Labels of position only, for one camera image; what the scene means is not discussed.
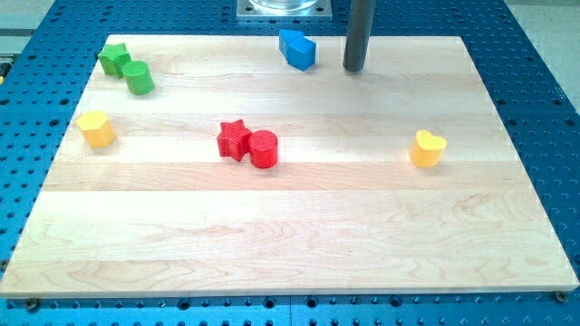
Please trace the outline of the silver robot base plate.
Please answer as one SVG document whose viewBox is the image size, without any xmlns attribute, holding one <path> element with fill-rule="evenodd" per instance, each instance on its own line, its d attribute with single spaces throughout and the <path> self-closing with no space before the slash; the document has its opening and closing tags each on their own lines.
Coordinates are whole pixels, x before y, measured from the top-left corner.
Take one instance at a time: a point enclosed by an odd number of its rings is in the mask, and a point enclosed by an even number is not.
<svg viewBox="0 0 580 326">
<path fill-rule="evenodd" d="M 238 19 L 331 18 L 330 0 L 236 0 Z"/>
</svg>

